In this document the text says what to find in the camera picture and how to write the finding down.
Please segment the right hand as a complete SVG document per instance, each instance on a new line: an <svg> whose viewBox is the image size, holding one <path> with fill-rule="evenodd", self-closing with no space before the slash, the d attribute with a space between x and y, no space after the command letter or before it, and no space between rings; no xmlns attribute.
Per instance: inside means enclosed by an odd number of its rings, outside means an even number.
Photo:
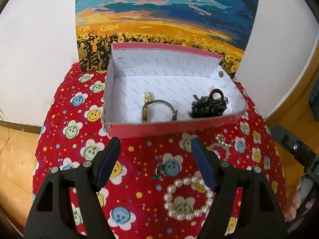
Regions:
<svg viewBox="0 0 319 239"><path fill-rule="evenodd" d="M288 198L288 201L284 207L284 218L286 222L292 221L297 214L297 210L299 209L301 205L301 197L299 195L299 189L302 186L302 179L299 178L294 186L294 189L292 190L291 195Z"/></svg>

